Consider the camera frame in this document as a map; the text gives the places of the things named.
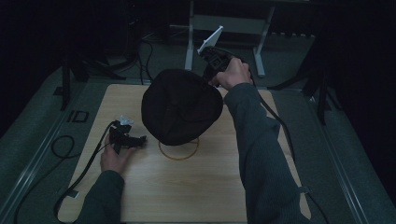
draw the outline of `black fabric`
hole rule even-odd
[[[162,71],[143,95],[142,120],[161,143],[179,146],[199,137],[221,115],[219,91],[181,69]]]

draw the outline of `person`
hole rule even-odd
[[[224,102],[236,131],[247,223],[309,223],[301,213],[299,188],[277,142],[280,125],[266,117],[252,83],[248,64],[237,58],[232,58],[226,71],[217,73],[209,82],[228,91]],[[106,146],[103,172],[85,198],[77,223],[120,223],[120,174],[133,152],[119,156],[110,145]]]

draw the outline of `black hat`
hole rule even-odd
[[[215,87],[193,72],[166,69],[143,95],[142,121],[161,143],[179,146],[199,137],[221,115]]]

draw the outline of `green sleeve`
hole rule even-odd
[[[76,223],[120,223],[123,186],[124,180],[117,172],[102,172],[85,197]]]
[[[236,130],[239,172],[248,223],[309,223],[300,192],[277,142],[279,123],[266,117],[254,86],[233,87],[224,98]]]

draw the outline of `dark background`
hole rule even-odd
[[[124,47],[112,45],[114,42],[106,36],[120,32],[120,39],[125,41],[125,25],[120,25],[125,22],[124,17],[107,21],[98,16],[101,13],[110,17],[125,15],[128,22],[162,27],[164,35],[168,23],[188,24],[189,1],[158,2],[102,0],[93,5],[93,1],[77,0],[2,1],[0,134],[7,131],[45,78],[61,66],[67,50],[77,49],[104,62],[106,47]],[[202,10],[211,8],[214,13],[241,17],[262,14],[254,6],[240,7],[236,13],[220,10],[221,1],[215,5],[218,10],[202,2]],[[126,3],[128,10],[120,7]],[[242,5],[235,1],[228,4]],[[271,32],[316,36],[307,60],[323,58],[330,63],[331,84],[338,100],[395,203],[392,172],[396,168],[396,4],[391,0],[276,4]],[[297,12],[303,12],[300,21],[291,19]]]

